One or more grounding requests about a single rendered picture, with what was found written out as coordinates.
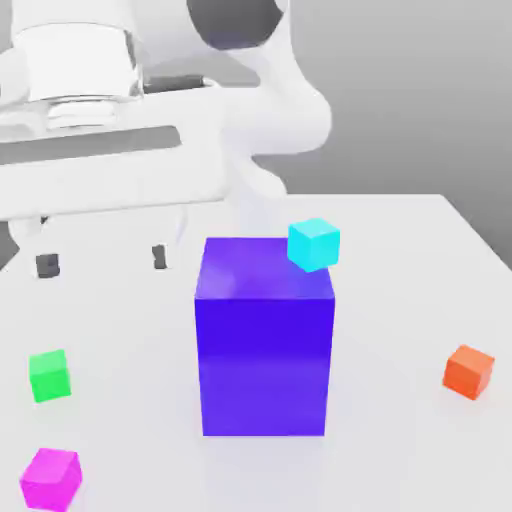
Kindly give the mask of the small magenta cube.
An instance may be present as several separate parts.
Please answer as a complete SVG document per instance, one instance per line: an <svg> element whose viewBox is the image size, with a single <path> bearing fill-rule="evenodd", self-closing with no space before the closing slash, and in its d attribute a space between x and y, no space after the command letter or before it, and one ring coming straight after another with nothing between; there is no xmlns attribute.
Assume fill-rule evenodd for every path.
<svg viewBox="0 0 512 512"><path fill-rule="evenodd" d="M20 477L25 504L30 509L67 512L82 483L75 451L40 448Z"/></svg>

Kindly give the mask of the small green cube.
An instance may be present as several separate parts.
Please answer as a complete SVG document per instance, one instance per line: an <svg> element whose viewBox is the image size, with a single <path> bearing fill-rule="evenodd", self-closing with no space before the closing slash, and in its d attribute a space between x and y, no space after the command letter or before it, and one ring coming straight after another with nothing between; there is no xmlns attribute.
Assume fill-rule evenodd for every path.
<svg viewBox="0 0 512 512"><path fill-rule="evenodd" d="M71 395L70 374L63 349L31 355L29 380L36 403Z"/></svg>

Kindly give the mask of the small cyan cube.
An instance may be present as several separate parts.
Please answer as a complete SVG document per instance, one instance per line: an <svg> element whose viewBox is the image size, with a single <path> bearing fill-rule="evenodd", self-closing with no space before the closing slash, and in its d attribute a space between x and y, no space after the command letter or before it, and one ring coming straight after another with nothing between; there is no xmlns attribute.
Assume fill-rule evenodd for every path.
<svg viewBox="0 0 512 512"><path fill-rule="evenodd" d="M336 265L340 239L340 230L322 218L292 223L288 227L288 259L308 273Z"/></svg>

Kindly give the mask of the small orange cube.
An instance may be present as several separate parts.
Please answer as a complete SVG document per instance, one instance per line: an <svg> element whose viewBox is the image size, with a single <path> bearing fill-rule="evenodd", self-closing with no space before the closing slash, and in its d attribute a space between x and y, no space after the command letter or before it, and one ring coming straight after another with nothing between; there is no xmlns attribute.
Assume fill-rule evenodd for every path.
<svg viewBox="0 0 512 512"><path fill-rule="evenodd" d="M476 400L489 384L495 358L461 345L448 358L442 384L464 397Z"/></svg>

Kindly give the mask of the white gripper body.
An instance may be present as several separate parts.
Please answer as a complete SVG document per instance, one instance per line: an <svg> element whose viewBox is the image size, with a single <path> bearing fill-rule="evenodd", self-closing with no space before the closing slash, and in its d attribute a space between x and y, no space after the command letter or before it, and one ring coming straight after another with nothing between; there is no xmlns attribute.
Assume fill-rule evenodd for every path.
<svg viewBox="0 0 512 512"><path fill-rule="evenodd" d="M224 198L224 115L187 116L175 125L181 143L170 148L1 166L0 220Z"/></svg>

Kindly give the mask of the large blue box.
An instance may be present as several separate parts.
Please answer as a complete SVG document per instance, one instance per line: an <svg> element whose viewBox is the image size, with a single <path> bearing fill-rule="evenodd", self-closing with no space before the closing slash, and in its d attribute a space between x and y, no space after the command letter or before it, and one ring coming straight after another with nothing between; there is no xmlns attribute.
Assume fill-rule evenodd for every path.
<svg viewBox="0 0 512 512"><path fill-rule="evenodd" d="M335 293L284 238L209 237L194 297L206 436L325 432Z"/></svg>

